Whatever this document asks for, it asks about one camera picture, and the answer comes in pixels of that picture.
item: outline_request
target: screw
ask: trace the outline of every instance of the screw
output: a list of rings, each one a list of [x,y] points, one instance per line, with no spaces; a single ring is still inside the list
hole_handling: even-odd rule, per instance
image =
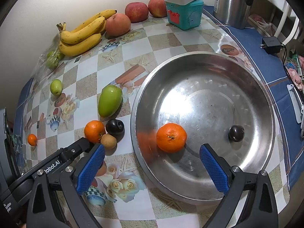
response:
[[[241,171],[240,167],[238,167],[238,166],[232,166],[232,170],[233,170],[234,172],[239,172],[239,171]]]
[[[66,172],[71,172],[73,169],[74,169],[73,166],[68,166],[68,167],[65,168],[65,171]]]
[[[40,170],[37,171],[37,175],[38,175],[38,176],[42,176],[43,173],[44,173],[44,170],[42,170],[42,169],[40,169]]]
[[[267,174],[267,171],[265,171],[265,170],[261,170],[260,172],[261,172],[261,174],[262,174],[263,176],[267,176],[267,175],[268,175],[268,174]]]

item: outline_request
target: white wall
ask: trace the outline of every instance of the white wall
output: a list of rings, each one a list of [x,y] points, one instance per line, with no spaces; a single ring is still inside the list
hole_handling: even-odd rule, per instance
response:
[[[58,33],[56,24],[65,21],[67,29],[104,9],[124,13],[130,2],[149,0],[18,0],[0,27],[0,107],[7,107],[14,120],[19,93],[41,53]],[[214,0],[204,0],[213,5]]]

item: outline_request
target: black power adapter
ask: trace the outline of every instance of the black power adapter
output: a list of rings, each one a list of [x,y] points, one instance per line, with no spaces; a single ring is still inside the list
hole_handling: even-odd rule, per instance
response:
[[[282,49],[282,44],[277,37],[264,37],[262,38],[261,48],[268,54],[279,53]]]

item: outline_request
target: metal basin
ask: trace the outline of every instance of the metal basin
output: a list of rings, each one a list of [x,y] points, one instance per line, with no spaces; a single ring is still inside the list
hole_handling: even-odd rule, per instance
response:
[[[156,145],[156,131],[168,122],[188,135],[174,154]],[[244,127],[241,142],[229,141],[232,125]],[[148,75],[135,98],[131,128],[137,159],[155,186],[186,203],[213,205],[222,193],[199,159],[200,146],[209,143],[231,166],[258,173],[269,161],[275,122],[254,75],[226,56],[198,51],[172,57]]]

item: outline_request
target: teal plastic container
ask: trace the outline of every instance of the teal plastic container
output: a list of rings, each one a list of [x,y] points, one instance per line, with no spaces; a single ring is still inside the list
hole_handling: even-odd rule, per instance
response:
[[[168,21],[182,30],[199,26],[203,6],[204,2],[202,0],[194,0],[187,5],[178,5],[166,1]]]

